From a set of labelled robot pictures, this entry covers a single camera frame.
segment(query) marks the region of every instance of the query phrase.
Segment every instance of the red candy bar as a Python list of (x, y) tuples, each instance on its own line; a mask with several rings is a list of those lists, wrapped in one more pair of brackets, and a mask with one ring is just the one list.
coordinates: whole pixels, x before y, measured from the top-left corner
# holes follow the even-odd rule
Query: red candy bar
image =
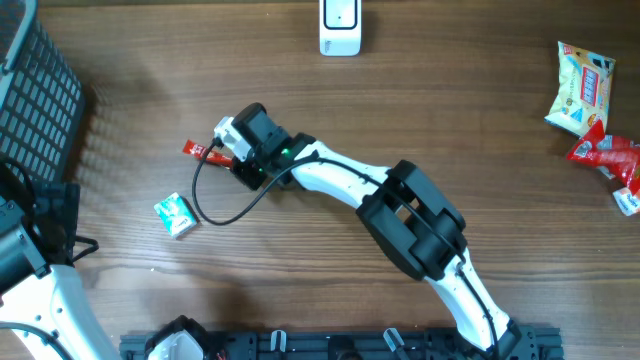
[[(187, 140), (187, 143), (184, 145), (182, 152), (188, 155), (193, 155), (196, 159), (202, 159), (202, 154), (207, 150), (206, 146), (202, 146), (196, 144), (191, 140)], [(222, 155), (221, 153), (212, 150), (209, 155), (207, 155), (207, 162), (209, 164), (224, 166), (227, 168), (231, 167), (231, 159)]]
[(567, 159), (593, 167), (606, 166), (632, 194), (640, 191), (640, 147), (623, 137), (605, 135), (601, 121), (576, 143)]

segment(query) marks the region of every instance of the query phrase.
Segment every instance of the wooden table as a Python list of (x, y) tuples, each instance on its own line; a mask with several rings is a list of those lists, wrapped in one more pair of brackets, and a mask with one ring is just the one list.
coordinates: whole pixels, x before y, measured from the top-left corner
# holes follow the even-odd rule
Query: wooden table
[[(556, 41), (618, 59), (609, 130), (640, 140), (636, 2), (367, 3), (362, 54), (322, 57), (318, 6), (56, 8), (40, 19), (97, 94), (74, 181), (79, 233), (101, 249), (77, 267), (114, 344), (180, 314), (208, 328), (377, 330), (453, 326), (438, 296), (396, 270), (353, 209), (274, 191), (231, 226), (169, 237), (153, 205), (191, 199), (203, 144), (260, 101), (371, 164), (418, 164), (466, 217), (474, 263), (523, 324), (560, 327), (568, 359), (640, 357), (640, 222), (619, 187), (564, 160), (576, 141), (543, 117)], [(219, 168), (200, 202), (228, 218), (254, 196)], [(28, 358), (12, 335), (0, 359)]]

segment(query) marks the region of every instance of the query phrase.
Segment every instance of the cable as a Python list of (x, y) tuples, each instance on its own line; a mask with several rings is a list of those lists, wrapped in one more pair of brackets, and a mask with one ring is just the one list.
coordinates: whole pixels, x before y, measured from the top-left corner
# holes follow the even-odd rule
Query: cable
[(462, 271), (462, 267), (458, 269), (457, 273), (458, 273), (458, 276), (460, 276), (460, 278), (464, 282), (464, 284), (467, 286), (467, 288), (469, 288), (469, 291), (471, 291), (471, 294), (476, 299), (478, 304), (480, 304), (480, 307), (482, 308), (482, 312), (484, 313), (484, 316), (487, 318), (487, 322), (489, 323), (489, 329), (491, 330), (491, 337), (493, 338), (493, 345), (494, 345), (493, 359), (500, 360), (500, 345), (498, 343), (498, 334), (496, 332), (496, 326), (493, 323), (493, 317), (491, 316), (489, 309), (487, 309), (487, 306), (484, 304), (484, 301), (482, 301), (482, 299), (480, 298), (480, 295), (478, 295), (478, 292), (476, 291), (476, 289), (473, 287), (473, 285), (471, 285), (471, 282), (467, 278), (467, 275), (465, 275), (464, 271)]
[(29, 192), (31, 193), (31, 196), (33, 196), (33, 199), (35, 201), (36, 192), (33, 189), (33, 183), (31, 182), (31, 178), (29, 178), (29, 172), (27, 172), (27, 169), (25, 169), (24, 166), (22, 166), (22, 164), (20, 164), (17, 160), (12, 159), (12, 158), (10, 158), (10, 157), (8, 157), (6, 155), (2, 155), (0, 157), (0, 162), (5, 163), (5, 164), (9, 164), (9, 165), (15, 167), (16, 169), (18, 169), (18, 171), (20, 172), (20, 174), (24, 178), (24, 184), (27, 187), (27, 190), (29, 190)]
[(33, 334), (39, 337), (45, 346), (51, 345), (51, 348), (53, 348), (53, 350), (58, 353), (58, 356), (60, 356), (62, 360), (73, 360), (71, 355), (69, 355), (69, 353), (62, 347), (60, 342), (58, 342), (58, 340), (54, 336), (47, 334), (37, 327), (12, 322), (0, 322), (0, 329), (25, 331), (27, 333)]
[(98, 245), (98, 241), (94, 239), (89, 239), (83, 236), (76, 236), (76, 242), (80, 242), (90, 246), (87, 249), (82, 250), (78, 255), (74, 256), (73, 259), (71, 259), (71, 262), (76, 262), (82, 259), (83, 257), (91, 253), (94, 253), (98, 251), (98, 249), (100, 249), (100, 245)]
[(255, 199), (253, 199), (253, 201), (251, 201), (249, 203), (249, 205), (247, 205), (247, 207), (245, 207), (242, 211), (240, 211), (236, 216), (232, 217), (231, 219), (225, 220), (225, 221), (216, 221), (216, 220), (212, 220), (211, 218), (209, 218), (207, 215), (204, 214), (204, 212), (202, 211), (202, 209), (200, 208), (200, 204), (198, 203), (198, 197), (196, 195), (196, 185), (198, 183), (198, 176), (200, 175), (200, 170), (202, 169), (202, 166), (205, 163), (205, 160), (207, 158), (207, 156), (209, 155), (209, 153), (211, 152), (211, 150), (213, 150), (213, 148), (217, 145), (220, 144), (219, 139), (215, 139), (214, 141), (211, 142), (211, 145), (209, 146), (209, 148), (207, 148), (207, 150), (202, 154), (202, 158), (200, 159), (200, 161), (198, 162), (198, 167), (196, 168), (195, 173), (193, 174), (193, 182), (191, 184), (191, 195), (193, 196), (193, 206), (195, 207), (196, 211), (198, 212), (198, 214), (208, 223), (216, 225), (216, 226), (224, 226), (224, 225), (229, 225), (233, 222), (238, 221), (239, 219), (241, 219), (243, 216), (245, 216), (249, 211), (251, 211), (251, 209), (269, 192), (269, 190), (271, 190), (271, 188), (273, 188), (278, 181), (284, 177), (286, 174), (288, 174), (289, 172), (291, 172), (293, 169), (305, 165), (305, 164), (309, 164), (309, 163), (314, 163), (314, 162), (319, 162), (319, 163), (327, 163), (327, 164), (332, 164), (332, 165), (336, 165), (339, 166), (345, 170), (348, 170), (350, 172), (352, 172), (353, 174), (357, 175), (358, 177), (362, 178), (365, 182), (370, 182), (373, 185), (376, 185), (378, 188), (382, 189), (386, 194), (388, 194), (389, 196), (391, 196), (395, 201), (397, 201), (398, 203), (400, 203), (401, 206), (403, 206), (404, 208), (406, 208), (411, 215), (413, 215), (415, 218), (417, 218), (427, 229), (429, 229), (438, 240), (440, 240), (445, 246), (447, 246), (447, 248), (449, 248), (449, 250), (451, 250), (454, 254), (456, 254), (460, 260), (462, 260), (462, 263), (466, 264), (467, 259), (465, 258), (465, 256), (462, 254), (461, 250), (458, 250), (455, 248), (455, 246), (453, 246), (451, 244), (451, 242), (449, 242), (447, 239), (445, 239), (444, 236), (442, 236), (442, 234), (436, 232), (433, 227), (425, 220), (422, 218), (422, 216), (420, 216), (420, 214), (418, 214), (418, 212), (411, 206), (409, 205), (406, 201), (404, 201), (404, 199), (402, 199), (400, 197), (400, 195), (398, 195), (395, 191), (388, 189), (386, 186), (384, 186), (384, 184), (380, 183), (377, 180), (372, 179), (369, 175), (364, 174), (354, 168), (352, 168), (349, 165), (343, 164), (339, 161), (335, 161), (332, 159), (325, 159), (325, 158), (321, 158), (318, 157), (317, 153), (314, 153), (312, 155), (309, 155), (307, 157), (304, 157), (298, 161), (295, 161), (292, 165), (290, 165), (289, 167), (287, 167), (286, 169), (282, 170), (280, 173), (278, 173), (278, 175), (276, 175), (269, 184), (267, 184), (267, 186), (265, 186), (264, 189), (262, 189), (262, 191), (258, 194), (258, 196), (255, 197)]

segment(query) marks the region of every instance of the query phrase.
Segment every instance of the plastic basket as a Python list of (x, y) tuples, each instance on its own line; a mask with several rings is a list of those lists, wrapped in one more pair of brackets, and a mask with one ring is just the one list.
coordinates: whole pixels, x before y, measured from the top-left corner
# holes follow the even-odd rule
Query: plastic basket
[(0, 0), (0, 153), (33, 179), (59, 181), (85, 98), (36, 9), (35, 0)]

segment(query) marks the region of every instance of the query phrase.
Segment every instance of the teal packet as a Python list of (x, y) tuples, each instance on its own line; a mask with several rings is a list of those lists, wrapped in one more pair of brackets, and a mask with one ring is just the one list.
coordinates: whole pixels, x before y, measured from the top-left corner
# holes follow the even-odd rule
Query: teal packet
[(191, 214), (184, 199), (178, 193), (169, 195), (165, 200), (155, 204), (160, 219), (167, 228), (169, 235), (178, 237), (196, 226), (196, 218)]

